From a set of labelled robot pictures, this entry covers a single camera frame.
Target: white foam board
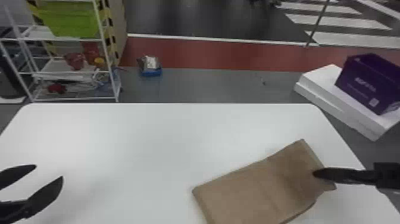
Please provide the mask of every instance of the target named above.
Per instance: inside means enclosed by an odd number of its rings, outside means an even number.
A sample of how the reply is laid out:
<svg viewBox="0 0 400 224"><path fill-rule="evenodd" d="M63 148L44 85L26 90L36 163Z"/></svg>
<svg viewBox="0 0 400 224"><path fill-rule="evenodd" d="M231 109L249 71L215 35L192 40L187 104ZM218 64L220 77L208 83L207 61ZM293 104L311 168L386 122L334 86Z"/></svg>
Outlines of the white foam board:
<svg viewBox="0 0 400 224"><path fill-rule="evenodd" d="M312 89L318 96L340 108L348 117L354 118L378 135L384 134L400 121L400 110L381 116L376 115L335 86L335 81L341 71L340 67L331 64L303 74L299 83L308 89Z"/></svg>
<svg viewBox="0 0 400 224"><path fill-rule="evenodd" d="M21 104L26 97L19 97L16 99L5 99L0 97L0 104Z"/></svg>
<svg viewBox="0 0 400 224"><path fill-rule="evenodd" d="M347 116L343 110L339 107L335 106L331 102L328 102L323 97L316 95L312 90L308 89L307 87L303 86L301 83L296 83L295 89L298 94L302 95L306 99L310 100L313 104L320 107L322 110L328 112L333 117L337 118L347 126L355 129L360 134L364 135L371 141L378 140L381 135L378 135L371 130L364 127L360 122L353 119L352 117Z"/></svg>

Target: white table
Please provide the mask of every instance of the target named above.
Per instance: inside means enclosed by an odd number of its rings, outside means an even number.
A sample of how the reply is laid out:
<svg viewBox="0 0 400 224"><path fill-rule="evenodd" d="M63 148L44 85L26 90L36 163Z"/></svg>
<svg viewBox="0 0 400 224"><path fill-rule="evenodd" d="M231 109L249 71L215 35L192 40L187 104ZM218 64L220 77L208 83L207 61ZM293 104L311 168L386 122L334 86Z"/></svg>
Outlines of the white table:
<svg viewBox="0 0 400 224"><path fill-rule="evenodd" d="M205 223L194 186L301 138L326 166L363 168L307 104L30 104L0 136L0 169L38 167L0 199L26 198L64 175L60 197L20 223ZM292 223L382 221L400 223L385 195L338 185Z"/></svg>

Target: wall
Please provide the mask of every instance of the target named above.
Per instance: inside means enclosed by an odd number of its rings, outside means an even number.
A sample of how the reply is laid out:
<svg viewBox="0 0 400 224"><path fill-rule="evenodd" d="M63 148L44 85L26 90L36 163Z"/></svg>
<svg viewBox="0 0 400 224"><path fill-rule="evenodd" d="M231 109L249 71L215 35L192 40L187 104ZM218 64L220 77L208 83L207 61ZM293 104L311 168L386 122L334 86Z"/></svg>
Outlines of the wall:
<svg viewBox="0 0 400 224"><path fill-rule="evenodd" d="M28 10L25 0L0 0L0 26L9 26L10 21L4 11L4 6L7 6L18 25L32 24L32 15Z"/></svg>

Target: white floor line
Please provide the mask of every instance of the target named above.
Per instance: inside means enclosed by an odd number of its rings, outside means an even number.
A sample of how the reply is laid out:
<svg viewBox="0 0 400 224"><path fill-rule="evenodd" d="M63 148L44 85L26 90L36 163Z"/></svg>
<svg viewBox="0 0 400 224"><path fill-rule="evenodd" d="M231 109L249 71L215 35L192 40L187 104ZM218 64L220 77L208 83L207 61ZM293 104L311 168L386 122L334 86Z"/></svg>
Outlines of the white floor line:
<svg viewBox="0 0 400 224"><path fill-rule="evenodd" d="M385 13L387 15L390 15L390 16L395 17L398 20L400 20L400 13L395 11L395 10L392 10L392 9L390 9L388 7L380 5L380 4L378 4L378 3L374 2L374 1L371 1L371 0L356 0L356 1L358 1L359 3L367 5L367 6L371 7L371 8L374 8L375 10L378 10L378 11L380 11L382 13Z"/></svg>
<svg viewBox="0 0 400 224"><path fill-rule="evenodd" d="M128 33L128 37L154 38L154 39L179 39L179 40L189 40L189 41L216 41L216 42L233 42L233 43L268 43L276 45L296 45L296 46L305 45L305 42L256 41L247 39L226 39L226 38L200 38L195 36L164 36L164 35L151 35L151 34L139 34L139 33ZM310 46L319 46L319 45L317 43L311 43Z"/></svg>
<svg viewBox="0 0 400 224"><path fill-rule="evenodd" d="M286 16L288 16L294 23L300 23L300 24L314 25L318 19L318 16L316 15L286 14ZM340 18L340 17L325 16L321 19L320 25L391 30L390 27L387 27L375 20L365 20L360 18Z"/></svg>
<svg viewBox="0 0 400 224"><path fill-rule="evenodd" d="M282 2L282 5L279 6L278 8L284 8L288 10L321 11L323 7L324 7L323 5L316 5L316 4L306 4L299 2ZM360 12L346 6L329 5L326 8L326 11L330 13L351 13L351 14L361 15Z"/></svg>
<svg viewBox="0 0 400 224"><path fill-rule="evenodd" d="M394 36L316 32L312 38L320 45L400 49L400 38Z"/></svg>
<svg viewBox="0 0 400 224"><path fill-rule="evenodd" d="M309 1L314 1L314 2L326 2L326 0L309 0ZM330 3L338 3L338 0L330 0Z"/></svg>
<svg viewBox="0 0 400 224"><path fill-rule="evenodd" d="M19 97L16 99L5 99L0 97L0 104L21 104L26 97Z"/></svg>

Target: red floor strip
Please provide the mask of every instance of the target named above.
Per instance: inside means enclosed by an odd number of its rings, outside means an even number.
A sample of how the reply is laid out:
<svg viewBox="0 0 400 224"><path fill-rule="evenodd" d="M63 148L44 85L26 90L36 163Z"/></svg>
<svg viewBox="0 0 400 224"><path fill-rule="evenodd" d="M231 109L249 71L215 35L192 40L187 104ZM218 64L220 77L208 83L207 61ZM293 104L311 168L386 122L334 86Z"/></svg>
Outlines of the red floor strip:
<svg viewBox="0 0 400 224"><path fill-rule="evenodd" d="M154 55L164 68L310 71L328 64L343 66L347 56L373 52L400 65L400 50L128 38L121 66Z"/></svg>

